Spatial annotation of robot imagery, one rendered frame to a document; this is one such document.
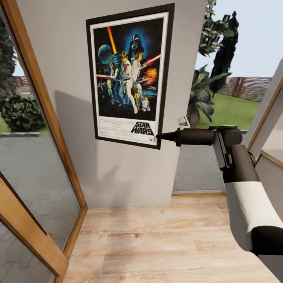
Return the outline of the poster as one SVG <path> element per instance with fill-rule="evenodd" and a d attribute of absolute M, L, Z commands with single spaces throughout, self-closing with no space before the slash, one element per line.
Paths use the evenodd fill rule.
<path fill-rule="evenodd" d="M 95 139 L 161 149 L 175 3 L 86 20 Z"/>

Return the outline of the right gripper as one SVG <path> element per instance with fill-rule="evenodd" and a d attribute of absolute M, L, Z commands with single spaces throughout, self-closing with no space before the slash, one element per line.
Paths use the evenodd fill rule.
<path fill-rule="evenodd" d="M 200 129 L 183 129 L 178 128 L 173 133 L 163 133 L 156 135 L 158 139 L 173 141 L 177 147 L 181 145 L 199 145 L 200 144 Z"/>

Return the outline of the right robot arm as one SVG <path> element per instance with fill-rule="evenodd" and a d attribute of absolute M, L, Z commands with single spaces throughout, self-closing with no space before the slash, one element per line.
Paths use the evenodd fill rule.
<path fill-rule="evenodd" d="M 235 125 L 190 129 L 186 116 L 178 120 L 173 133 L 158 139 L 181 145 L 213 144 L 226 188 L 230 228 L 238 245 L 254 253 L 283 283 L 283 222 L 274 210 L 255 170 L 256 160 L 244 145 L 242 132 Z"/>

